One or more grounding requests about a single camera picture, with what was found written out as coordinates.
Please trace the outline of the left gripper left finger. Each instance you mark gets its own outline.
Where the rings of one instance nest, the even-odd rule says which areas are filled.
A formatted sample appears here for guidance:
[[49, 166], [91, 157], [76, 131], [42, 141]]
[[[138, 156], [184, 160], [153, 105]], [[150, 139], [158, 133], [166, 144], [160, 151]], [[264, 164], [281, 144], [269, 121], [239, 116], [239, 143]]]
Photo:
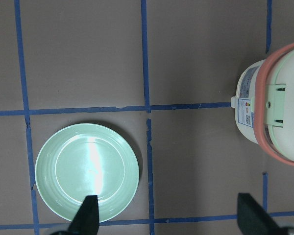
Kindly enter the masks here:
[[97, 235], [99, 229], [98, 196], [85, 197], [68, 227], [69, 235]]

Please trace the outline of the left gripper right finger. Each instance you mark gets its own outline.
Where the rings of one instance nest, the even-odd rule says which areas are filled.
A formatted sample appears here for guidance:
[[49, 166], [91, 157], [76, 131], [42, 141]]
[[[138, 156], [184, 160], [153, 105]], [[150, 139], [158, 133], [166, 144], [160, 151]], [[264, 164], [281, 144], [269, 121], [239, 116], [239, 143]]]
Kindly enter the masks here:
[[249, 193], [237, 197], [237, 225], [243, 235], [282, 235], [284, 229], [269, 216]]

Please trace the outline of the green plate near left arm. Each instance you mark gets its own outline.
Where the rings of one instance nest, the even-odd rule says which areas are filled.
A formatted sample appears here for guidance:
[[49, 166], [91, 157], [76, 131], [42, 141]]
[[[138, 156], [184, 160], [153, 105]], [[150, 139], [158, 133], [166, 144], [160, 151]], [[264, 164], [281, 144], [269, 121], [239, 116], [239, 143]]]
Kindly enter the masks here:
[[98, 198], [99, 220], [122, 213], [140, 178], [130, 144], [114, 130], [92, 123], [65, 127], [41, 147], [35, 164], [38, 192], [56, 215], [72, 221], [85, 197]]

